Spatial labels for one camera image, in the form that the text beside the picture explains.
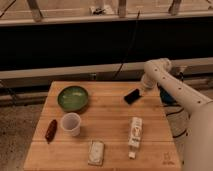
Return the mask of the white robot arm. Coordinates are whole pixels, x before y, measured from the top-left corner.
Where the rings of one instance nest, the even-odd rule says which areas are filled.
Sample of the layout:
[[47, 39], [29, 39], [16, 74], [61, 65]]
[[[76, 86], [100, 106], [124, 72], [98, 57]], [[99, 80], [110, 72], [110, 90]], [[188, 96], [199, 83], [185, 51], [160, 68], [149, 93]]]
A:
[[168, 58], [146, 61], [141, 89], [159, 84], [190, 115], [182, 171], [213, 171], [213, 99], [172, 76], [171, 68]]

